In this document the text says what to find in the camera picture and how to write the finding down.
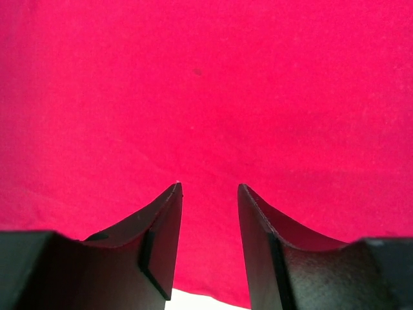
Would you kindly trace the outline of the bright red t shirt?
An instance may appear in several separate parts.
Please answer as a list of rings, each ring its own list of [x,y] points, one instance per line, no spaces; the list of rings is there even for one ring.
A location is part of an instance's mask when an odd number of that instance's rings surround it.
[[[83,239],[175,182],[174,286],[241,307],[241,183],[411,236],[412,2],[2,1],[1,228]]]

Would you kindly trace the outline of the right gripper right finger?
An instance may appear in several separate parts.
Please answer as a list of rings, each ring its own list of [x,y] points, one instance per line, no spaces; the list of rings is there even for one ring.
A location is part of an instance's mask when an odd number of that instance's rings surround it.
[[[269,205],[248,185],[237,190],[253,309],[411,309],[412,239],[346,243]]]

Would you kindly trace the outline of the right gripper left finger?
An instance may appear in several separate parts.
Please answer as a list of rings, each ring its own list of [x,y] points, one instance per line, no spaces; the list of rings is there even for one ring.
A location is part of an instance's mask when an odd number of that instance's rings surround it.
[[[171,299],[183,191],[85,240],[55,231],[1,233],[2,309],[163,309]]]

